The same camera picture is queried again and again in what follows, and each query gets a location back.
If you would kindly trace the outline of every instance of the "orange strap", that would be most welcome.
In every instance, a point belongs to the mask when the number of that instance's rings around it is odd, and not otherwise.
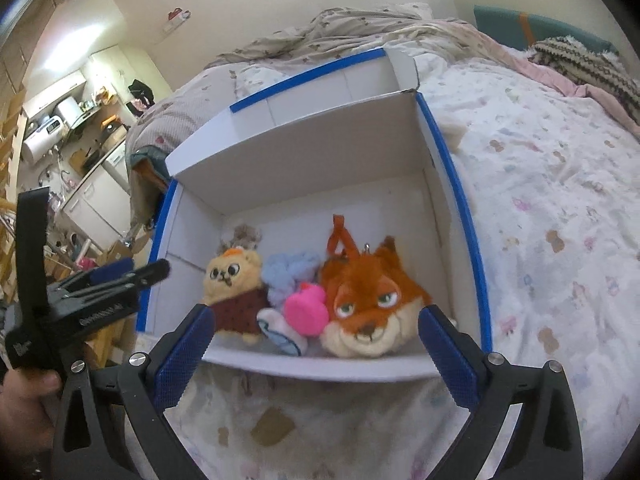
[[[536,37],[533,35],[533,31],[529,25],[529,15],[526,12],[521,12],[518,15],[518,21],[520,22],[520,27],[522,28],[527,43],[529,46],[533,45],[536,42]]]
[[[339,242],[342,242],[344,245],[341,254],[335,252]],[[334,230],[331,236],[329,236],[329,241],[326,243],[326,252],[329,256],[347,256],[349,259],[360,256],[360,251],[356,243],[344,226],[344,216],[342,215],[334,215]]]

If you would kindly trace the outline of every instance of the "bright light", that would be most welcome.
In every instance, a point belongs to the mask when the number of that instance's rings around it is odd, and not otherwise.
[[[89,25],[67,34],[47,59],[44,65],[45,68],[49,70],[64,70],[68,68],[89,51],[103,30],[104,27],[102,25]]]

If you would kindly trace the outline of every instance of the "white box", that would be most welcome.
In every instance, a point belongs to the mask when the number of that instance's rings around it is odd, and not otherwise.
[[[486,281],[460,179],[421,94],[412,58],[376,49],[315,68],[233,104],[167,157],[174,176],[150,261],[172,274],[141,299],[138,329],[175,329],[202,297],[221,237],[246,222],[262,230],[263,258],[324,254],[332,215],[359,247],[396,237],[404,268],[485,351],[492,350]],[[216,335],[213,363],[328,381],[437,375],[418,338],[377,359],[305,357],[270,342]]]

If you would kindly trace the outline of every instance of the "silver bolt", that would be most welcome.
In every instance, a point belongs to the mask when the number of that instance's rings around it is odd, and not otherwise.
[[[551,360],[548,362],[549,369],[556,374],[562,371],[562,365],[558,361]]]
[[[486,358],[492,365],[504,364],[504,356],[498,352],[491,352]]]
[[[84,361],[78,360],[71,365],[71,372],[74,374],[79,374],[82,370],[84,370]]]
[[[131,366],[140,366],[143,365],[146,361],[146,355],[142,352],[136,352],[129,358],[129,364]]]

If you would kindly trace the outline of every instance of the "plush toy eye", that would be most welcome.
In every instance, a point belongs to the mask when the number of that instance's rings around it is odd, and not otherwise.
[[[398,302],[397,292],[388,292],[378,296],[378,306],[381,308],[391,308]]]
[[[353,303],[345,303],[335,309],[335,315],[341,318],[349,317],[354,310]]]

